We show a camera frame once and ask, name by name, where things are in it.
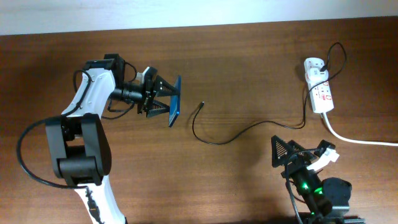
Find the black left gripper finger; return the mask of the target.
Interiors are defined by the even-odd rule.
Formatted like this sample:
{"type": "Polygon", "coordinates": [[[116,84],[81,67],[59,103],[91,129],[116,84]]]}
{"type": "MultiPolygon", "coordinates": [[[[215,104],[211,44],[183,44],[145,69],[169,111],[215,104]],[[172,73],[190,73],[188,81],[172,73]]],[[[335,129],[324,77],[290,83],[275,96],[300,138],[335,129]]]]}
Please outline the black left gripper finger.
{"type": "Polygon", "coordinates": [[[155,95],[179,95],[180,91],[177,87],[172,86],[165,81],[160,75],[157,75],[154,82],[155,95]]]}
{"type": "Polygon", "coordinates": [[[146,117],[151,118],[163,113],[169,113],[170,106],[160,101],[154,100],[146,109],[146,117]]]}

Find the blue Galaxy smartphone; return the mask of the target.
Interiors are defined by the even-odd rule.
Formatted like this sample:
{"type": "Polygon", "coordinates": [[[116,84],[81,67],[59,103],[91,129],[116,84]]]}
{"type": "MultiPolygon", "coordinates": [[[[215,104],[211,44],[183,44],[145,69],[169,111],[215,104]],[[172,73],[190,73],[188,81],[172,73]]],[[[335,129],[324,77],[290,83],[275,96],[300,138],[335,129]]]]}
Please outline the blue Galaxy smartphone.
{"type": "Polygon", "coordinates": [[[180,92],[182,88],[182,77],[179,75],[176,79],[174,87],[177,89],[177,95],[170,97],[170,111],[169,111],[169,127],[171,128],[180,114],[180,92]]]}

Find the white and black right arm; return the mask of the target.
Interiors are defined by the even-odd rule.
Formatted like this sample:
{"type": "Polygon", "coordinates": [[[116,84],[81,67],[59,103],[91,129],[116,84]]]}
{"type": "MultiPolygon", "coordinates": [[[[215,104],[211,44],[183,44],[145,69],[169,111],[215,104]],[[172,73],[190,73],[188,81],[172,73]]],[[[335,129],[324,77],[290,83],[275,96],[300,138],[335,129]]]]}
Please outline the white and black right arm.
{"type": "Polygon", "coordinates": [[[352,193],[350,182],[329,177],[321,180],[319,173],[339,154],[336,146],[326,140],[316,148],[306,149],[291,140],[271,137],[272,166],[282,166],[280,173],[292,202],[297,223],[365,223],[359,217],[347,217],[352,193]]]}

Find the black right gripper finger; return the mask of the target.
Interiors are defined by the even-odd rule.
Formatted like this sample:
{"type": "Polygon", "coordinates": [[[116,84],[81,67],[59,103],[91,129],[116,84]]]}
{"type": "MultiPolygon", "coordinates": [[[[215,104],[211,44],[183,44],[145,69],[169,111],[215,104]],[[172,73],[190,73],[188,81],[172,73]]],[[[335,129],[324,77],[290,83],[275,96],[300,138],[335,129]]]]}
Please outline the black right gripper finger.
{"type": "Polygon", "coordinates": [[[313,156],[322,156],[327,149],[335,149],[336,146],[331,142],[322,140],[319,145],[314,149],[309,149],[309,154],[313,156]]]}
{"type": "Polygon", "coordinates": [[[276,135],[271,137],[271,145],[273,168],[283,166],[288,157],[294,153],[294,147],[276,135]]]}

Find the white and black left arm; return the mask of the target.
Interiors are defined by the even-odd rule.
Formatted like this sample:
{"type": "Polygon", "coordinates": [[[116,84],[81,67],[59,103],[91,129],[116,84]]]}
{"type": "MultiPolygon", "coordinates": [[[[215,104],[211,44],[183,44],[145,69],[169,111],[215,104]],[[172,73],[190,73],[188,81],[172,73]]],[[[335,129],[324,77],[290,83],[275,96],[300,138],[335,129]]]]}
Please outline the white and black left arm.
{"type": "Polygon", "coordinates": [[[101,123],[106,104],[129,103],[148,118],[167,113],[169,126],[180,114],[181,76],[170,84],[154,67],[147,67],[127,82],[126,65],[119,54],[87,61],[72,102],[45,124],[53,171],[80,196],[93,223],[127,222],[109,180],[112,155],[101,123]]]}

